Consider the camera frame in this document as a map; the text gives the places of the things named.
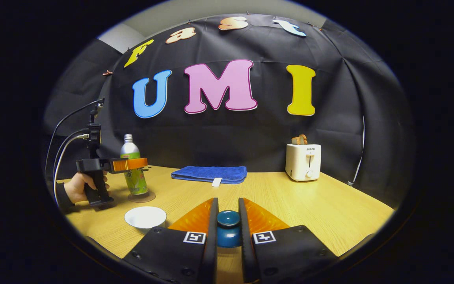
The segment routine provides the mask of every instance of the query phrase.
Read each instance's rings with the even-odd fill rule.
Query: bottle label
[[[139,159],[140,153],[125,153],[121,154],[120,158]],[[143,168],[132,169],[131,171],[124,173],[124,176],[126,178],[127,187],[132,194],[144,194],[148,192]]]

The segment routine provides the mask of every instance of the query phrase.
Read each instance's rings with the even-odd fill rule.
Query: green can
[[[120,158],[138,159],[141,158],[139,149],[133,143],[132,135],[124,135],[124,145],[120,151]],[[148,192],[143,168],[132,169],[124,173],[129,192],[134,195]]]

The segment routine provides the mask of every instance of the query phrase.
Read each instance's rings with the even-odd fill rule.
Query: blue letter u
[[[166,106],[167,100],[167,78],[171,75],[171,70],[159,72],[153,76],[157,81],[157,99],[151,106],[145,103],[145,87],[149,79],[143,78],[133,84],[134,90],[134,113],[141,118],[150,118],[159,114]]]

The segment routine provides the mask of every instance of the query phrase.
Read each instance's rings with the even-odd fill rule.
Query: blue cup
[[[216,217],[217,246],[222,248],[239,247],[241,243],[241,227],[238,212],[224,210]]]

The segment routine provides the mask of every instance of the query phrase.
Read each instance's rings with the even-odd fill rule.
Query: white tag
[[[211,186],[213,187],[219,187],[220,186],[220,182],[222,181],[222,178],[221,177],[216,177],[214,180],[213,180],[213,184]]]

